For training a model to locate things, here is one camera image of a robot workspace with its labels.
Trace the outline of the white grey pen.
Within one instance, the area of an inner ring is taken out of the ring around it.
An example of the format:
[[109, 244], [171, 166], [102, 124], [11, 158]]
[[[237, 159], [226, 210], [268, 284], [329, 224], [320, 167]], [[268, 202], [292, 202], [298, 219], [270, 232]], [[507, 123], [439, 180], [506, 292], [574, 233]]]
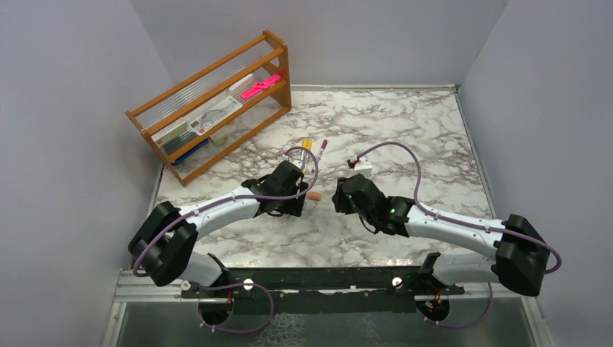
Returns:
[[324, 139], [322, 141], [322, 144], [320, 145], [320, 148], [319, 148], [319, 150], [317, 152], [317, 155], [315, 157], [314, 165], [319, 164], [319, 161], [320, 161], [320, 159], [322, 157], [323, 152], [325, 151], [325, 148], [327, 147], [327, 144], [328, 144], [327, 139]]

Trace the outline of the white pen yellow end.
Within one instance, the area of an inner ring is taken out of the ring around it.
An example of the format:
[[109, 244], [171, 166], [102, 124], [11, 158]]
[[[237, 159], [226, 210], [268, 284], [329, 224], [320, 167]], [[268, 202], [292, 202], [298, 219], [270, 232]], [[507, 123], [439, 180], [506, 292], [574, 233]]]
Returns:
[[312, 149], [312, 144], [313, 144], [313, 139], [310, 138], [311, 142], [310, 142], [310, 148], [308, 150], [306, 150], [306, 154], [308, 155], [308, 158], [304, 161], [304, 174], [307, 173], [307, 169], [308, 169], [308, 165], [309, 165], [309, 161], [310, 161], [310, 155], [308, 154], [308, 151], [311, 151]]

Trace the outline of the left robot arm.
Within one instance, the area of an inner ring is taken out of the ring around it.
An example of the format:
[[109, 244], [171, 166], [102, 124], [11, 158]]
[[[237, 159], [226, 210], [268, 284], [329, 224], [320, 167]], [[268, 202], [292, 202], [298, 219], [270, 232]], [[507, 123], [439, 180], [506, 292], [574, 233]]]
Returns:
[[159, 287], [175, 280], [197, 283], [212, 297], [227, 287], [225, 265], [213, 254], [200, 254], [197, 241], [240, 220], [260, 215], [299, 217], [312, 185], [289, 160], [272, 173], [243, 181], [220, 197], [196, 205], [157, 204], [128, 245], [133, 273], [149, 277]]

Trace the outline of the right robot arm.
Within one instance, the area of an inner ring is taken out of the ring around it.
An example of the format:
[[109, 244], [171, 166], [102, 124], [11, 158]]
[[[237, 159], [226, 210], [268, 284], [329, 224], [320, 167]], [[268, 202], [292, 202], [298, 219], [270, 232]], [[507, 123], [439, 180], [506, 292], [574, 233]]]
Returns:
[[362, 174], [337, 180], [332, 201], [337, 213], [357, 214], [375, 233], [434, 239], [466, 249], [439, 255], [417, 275], [418, 287], [435, 294], [445, 285], [492, 282], [524, 296], [538, 296], [552, 253], [520, 215], [507, 220], [443, 215], [414, 199], [385, 196]]

